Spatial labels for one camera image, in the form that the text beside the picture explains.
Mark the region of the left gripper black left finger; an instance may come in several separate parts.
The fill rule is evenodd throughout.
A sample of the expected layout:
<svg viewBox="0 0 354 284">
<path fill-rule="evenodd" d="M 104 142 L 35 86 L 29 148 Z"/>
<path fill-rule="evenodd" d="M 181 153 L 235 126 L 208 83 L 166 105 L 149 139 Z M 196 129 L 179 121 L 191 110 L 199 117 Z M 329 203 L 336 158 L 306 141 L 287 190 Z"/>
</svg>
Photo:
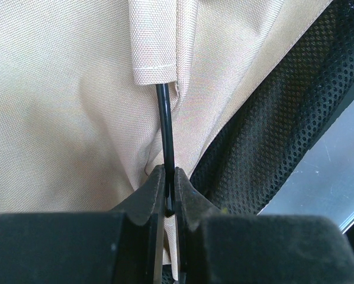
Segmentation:
<svg viewBox="0 0 354 284">
<path fill-rule="evenodd" d="M 0 283 L 160 283 L 165 170 L 107 212 L 0 214 Z"/>
</svg>

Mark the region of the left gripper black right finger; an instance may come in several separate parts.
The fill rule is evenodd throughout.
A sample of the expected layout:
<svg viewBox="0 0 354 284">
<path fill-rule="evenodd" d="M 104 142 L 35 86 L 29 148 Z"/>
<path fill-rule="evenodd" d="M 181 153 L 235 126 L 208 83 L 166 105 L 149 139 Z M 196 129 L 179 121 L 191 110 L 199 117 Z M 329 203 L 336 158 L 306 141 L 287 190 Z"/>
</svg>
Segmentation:
<svg viewBox="0 0 354 284">
<path fill-rule="evenodd" d="M 180 283 L 354 283 L 354 252 L 329 219 L 232 215 L 175 170 Z"/>
</svg>

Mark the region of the black tent pole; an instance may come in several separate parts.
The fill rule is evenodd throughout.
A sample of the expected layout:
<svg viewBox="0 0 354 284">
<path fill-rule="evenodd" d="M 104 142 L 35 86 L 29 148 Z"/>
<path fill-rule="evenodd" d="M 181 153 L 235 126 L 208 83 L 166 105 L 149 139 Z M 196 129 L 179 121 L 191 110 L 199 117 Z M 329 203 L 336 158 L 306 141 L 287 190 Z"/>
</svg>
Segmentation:
<svg viewBox="0 0 354 284">
<path fill-rule="evenodd" d="M 169 86 L 167 83 L 156 84 L 157 101 L 160 115 L 163 159 L 165 166 L 165 213 L 167 217 L 175 213 L 174 174 L 175 159 L 173 148 L 172 116 L 170 110 Z"/>
</svg>

